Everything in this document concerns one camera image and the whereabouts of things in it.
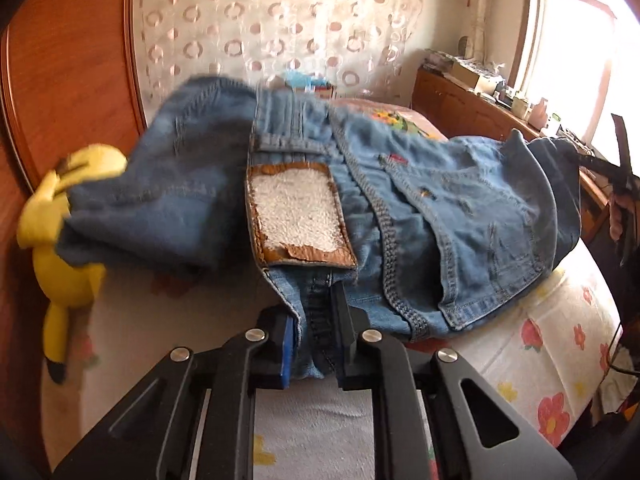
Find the wooden dresser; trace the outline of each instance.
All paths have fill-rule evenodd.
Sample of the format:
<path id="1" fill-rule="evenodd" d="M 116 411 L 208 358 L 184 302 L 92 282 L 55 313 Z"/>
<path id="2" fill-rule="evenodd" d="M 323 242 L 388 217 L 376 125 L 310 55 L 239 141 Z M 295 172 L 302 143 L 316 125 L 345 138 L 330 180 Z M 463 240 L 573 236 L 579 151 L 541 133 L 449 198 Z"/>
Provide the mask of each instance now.
<path id="1" fill-rule="evenodd" d="M 540 136 L 525 121 L 508 110 L 492 105 L 443 76 L 418 70 L 415 77 L 412 108 L 428 118 L 447 137 L 478 135 L 505 140 L 512 129 L 522 132 L 526 140 Z M 609 217 L 607 197 L 593 180 L 580 170 L 582 186 L 582 239 L 589 243 Z"/>

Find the stuffed animal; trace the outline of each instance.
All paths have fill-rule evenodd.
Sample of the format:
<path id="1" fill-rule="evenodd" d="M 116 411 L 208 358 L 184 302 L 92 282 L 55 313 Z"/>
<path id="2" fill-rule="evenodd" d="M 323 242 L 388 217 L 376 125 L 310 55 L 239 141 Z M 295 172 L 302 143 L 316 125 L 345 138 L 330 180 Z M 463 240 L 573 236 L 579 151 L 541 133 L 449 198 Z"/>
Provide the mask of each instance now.
<path id="1" fill-rule="evenodd" d="M 93 303 L 105 272 L 100 264 L 73 268 L 56 254 L 56 241 L 69 215 L 65 190 L 85 180 L 117 176 L 126 166 L 125 156 L 104 144 L 92 144 L 69 155 L 56 170 L 44 176 L 18 221 L 18 245 L 33 249 L 33 269 L 40 288 L 50 300 L 43 346 L 49 375 L 57 384 L 62 384 L 66 375 L 69 309 Z"/>

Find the denim fabric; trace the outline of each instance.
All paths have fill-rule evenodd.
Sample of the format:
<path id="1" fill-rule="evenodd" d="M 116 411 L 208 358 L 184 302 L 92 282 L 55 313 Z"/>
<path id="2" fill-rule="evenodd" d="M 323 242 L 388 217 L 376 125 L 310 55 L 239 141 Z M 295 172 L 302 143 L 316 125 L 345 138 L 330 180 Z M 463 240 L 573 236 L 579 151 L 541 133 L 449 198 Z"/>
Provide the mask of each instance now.
<path id="1" fill-rule="evenodd" d="M 247 151 L 249 166 L 324 163 L 357 269 L 262 270 L 298 320 L 295 374 L 321 376 L 337 280 L 374 327 L 418 339 L 475 327 L 548 276 L 580 234 L 572 149 L 518 131 L 436 142 L 290 91 L 198 78 L 162 106 L 122 176 L 70 190 L 57 250 L 73 265 L 216 267 L 246 231 Z"/>

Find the metal screw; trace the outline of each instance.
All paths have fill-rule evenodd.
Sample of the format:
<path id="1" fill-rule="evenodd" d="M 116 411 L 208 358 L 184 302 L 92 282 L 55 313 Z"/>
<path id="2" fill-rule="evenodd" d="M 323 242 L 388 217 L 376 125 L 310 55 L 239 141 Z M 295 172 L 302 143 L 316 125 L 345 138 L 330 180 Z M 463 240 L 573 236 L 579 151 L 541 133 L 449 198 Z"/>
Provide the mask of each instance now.
<path id="1" fill-rule="evenodd" d="M 189 352 L 188 348 L 185 348 L 184 346 L 179 346 L 178 348 L 174 348 L 173 350 L 171 350 L 169 357 L 171 358 L 171 361 L 180 363 L 182 361 L 186 361 L 190 357 L 190 355 L 191 355 L 191 352 Z"/>
<path id="2" fill-rule="evenodd" d="M 454 363 L 458 360 L 458 352 L 451 348 L 443 348 L 438 350 L 438 359 L 443 363 Z"/>
<path id="3" fill-rule="evenodd" d="M 382 334 L 378 330 L 369 329 L 362 333 L 362 338 L 367 343 L 377 343 L 382 339 Z"/>
<path id="4" fill-rule="evenodd" d="M 264 330 L 260 330 L 259 328 L 252 328 L 251 330 L 247 330 L 244 333 L 244 337 L 247 339 L 247 341 L 255 343 L 257 341 L 262 341 L 266 337 L 266 334 L 264 333 Z"/>

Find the leather patch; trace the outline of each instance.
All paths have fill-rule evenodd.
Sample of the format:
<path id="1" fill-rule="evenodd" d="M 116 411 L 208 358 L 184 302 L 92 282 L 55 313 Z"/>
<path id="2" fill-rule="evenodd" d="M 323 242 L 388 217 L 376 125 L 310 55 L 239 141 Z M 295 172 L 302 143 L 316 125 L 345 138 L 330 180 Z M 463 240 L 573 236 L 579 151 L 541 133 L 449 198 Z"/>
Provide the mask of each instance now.
<path id="1" fill-rule="evenodd" d="M 357 266 L 327 165 L 290 162 L 249 168 L 247 207 L 261 266 Z"/>

